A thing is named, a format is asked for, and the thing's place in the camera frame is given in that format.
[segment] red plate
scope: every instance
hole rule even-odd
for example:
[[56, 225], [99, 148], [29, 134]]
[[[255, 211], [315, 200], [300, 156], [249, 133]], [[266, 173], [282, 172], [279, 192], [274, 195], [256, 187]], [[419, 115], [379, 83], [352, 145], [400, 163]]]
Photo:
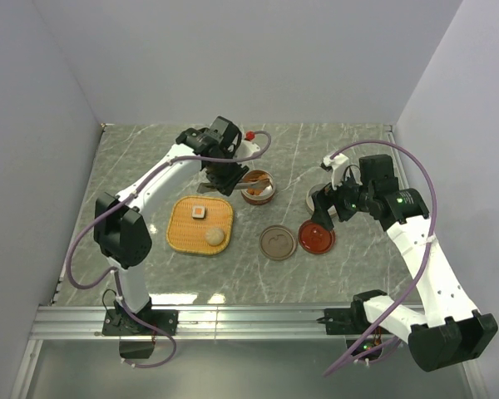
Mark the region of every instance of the red plate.
[[307, 220], [299, 227], [298, 241], [303, 249], [311, 254], [327, 253], [334, 245], [334, 230], [327, 231], [319, 224]]

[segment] white wall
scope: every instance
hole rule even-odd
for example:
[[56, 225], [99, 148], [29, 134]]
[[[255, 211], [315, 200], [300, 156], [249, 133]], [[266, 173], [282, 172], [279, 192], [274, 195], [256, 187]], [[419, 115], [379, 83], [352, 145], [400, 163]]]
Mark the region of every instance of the white wall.
[[0, 398], [61, 271], [100, 126], [29, 0], [0, 0]]
[[99, 121], [397, 121], [461, 0], [34, 0]]
[[[464, 0], [399, 118], [397, 136], [432, 174], [437, 234], [451, 265], [499, 324], [499, 0]], [[409, 175], [424, 186], [419, 173]], [[499, 398], [499, 333], [479, 364]]]

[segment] woven placemat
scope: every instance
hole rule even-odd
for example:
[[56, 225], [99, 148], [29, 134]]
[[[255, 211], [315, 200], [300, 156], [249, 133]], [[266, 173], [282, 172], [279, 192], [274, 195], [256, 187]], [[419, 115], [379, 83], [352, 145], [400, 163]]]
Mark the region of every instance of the woven placemat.
[[[205, 219], [192, 219], [194, 205], [205, 206]], [[233, 208], [225, 199], [189, 195], [175, 203], [166, 230], [166, 240], [178, 252], [219, 254], [230, 243], [232, 226]], [[222, 244], [215, 247], [205, 241], [205, 231], [211, 227], [220, 227], [225, 233]]]

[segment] gray marble surface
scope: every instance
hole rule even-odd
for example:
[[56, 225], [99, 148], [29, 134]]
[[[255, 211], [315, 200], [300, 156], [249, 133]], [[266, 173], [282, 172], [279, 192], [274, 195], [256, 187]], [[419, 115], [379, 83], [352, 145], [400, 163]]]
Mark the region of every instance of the gray marble surface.
[[[78, 228], [90, 221], [96, 197], [103, 191], [115, 194], [150, 169], [166, 154], [178, 134], [189, 125], [108, 126], [93, 166]], [[271, 224], [283, 224], [295, 233], [309, 218], [305, 195], [317, 183], [329, 182], [330, 174], [319, 168], [331, 150], [362, 139], [388, 136], [383, 125], [268, 124], [242, 125], [243, 130], [266, 129], [273, 137], [269, 152], [250, 168], [267, 170], [277, 182], [272, 202], [252, 206], [240, 193], [227, 200], [235, 222], [228, 248], [212, 257], [176, 253], [166, 242], [166, 227], [176, 199], [194, 195], [200, 174], [183, 182], [166, 196], [166, 206], [149, 223], [154, 247], [146, 259], [146, 278], [154, 303], [314, 303], [348, 302], [356, 293], [381, 288], [394, 298], [411, 279], [405, 263], [377, 222], [365, 214], [349, 222], [337, 222], [337, 243], [324, 255], [312, 255], [298, 246], [282, 262], [267, 259], [259, 251], [259, 236]], [[259, 136], [258, 144], [265, 138]], [[362, 145], [348, 151], [359, 156], [388, 153], [387, 147]], [[80, 244], [73, 259], [73, 273], [89, 283], [107, 268], [107, 262], [91, 236]], [[61, 306], [101, 304], [101, 294], [112, 288], [110, 278], [89, 291], [78, 291], [67, 281], [57, 299]], [[416, 292], [409, 302], [417, 302]]]

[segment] white square object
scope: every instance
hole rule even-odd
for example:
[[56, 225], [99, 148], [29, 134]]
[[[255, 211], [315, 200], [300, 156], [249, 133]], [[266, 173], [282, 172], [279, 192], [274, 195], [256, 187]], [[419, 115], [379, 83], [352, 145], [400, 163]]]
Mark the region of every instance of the white square object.
[[205, 219], [205, 206], [194, 205], [192, 207], [192, 219]]

